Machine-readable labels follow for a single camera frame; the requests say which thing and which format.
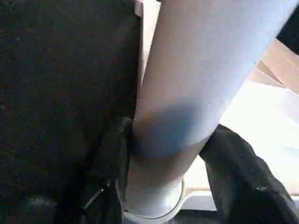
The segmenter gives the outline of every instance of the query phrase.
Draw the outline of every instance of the black fabric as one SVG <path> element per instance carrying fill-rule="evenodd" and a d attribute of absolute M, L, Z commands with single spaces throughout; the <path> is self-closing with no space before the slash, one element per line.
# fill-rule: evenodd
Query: black fabric
<path fill-rule="evenodd" d="M 121 224 L 127 186 L 132 121 L 117 118 L 70 178 L 60 201 L 12 197 L 1 223 Z"/>
<path fill-rule="evenodd" d="M 238 134 L 218 126 L 200 156 L 221 223 L 299 223 L 284 186 Z"/>
<path fill-rule="evenodd" d="M 133 117 L 139 34 L 131 0 L 0 0 L 1 210 L 61 199 L 110 118 Z"/>
<path fill-rule="evenodd" d="M 299 54 L 299 6 L 284 25 L 277 39 L 295 54 Z"/>

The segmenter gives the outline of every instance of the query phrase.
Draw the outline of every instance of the white surface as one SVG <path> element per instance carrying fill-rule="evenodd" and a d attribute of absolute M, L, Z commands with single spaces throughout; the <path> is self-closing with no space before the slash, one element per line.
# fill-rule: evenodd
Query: white surface
<path fill-rule="evenodd" d="M 130 213 L 169 214 L 164 202 L 297 2 L 163 1 L 133 124 Z"/>

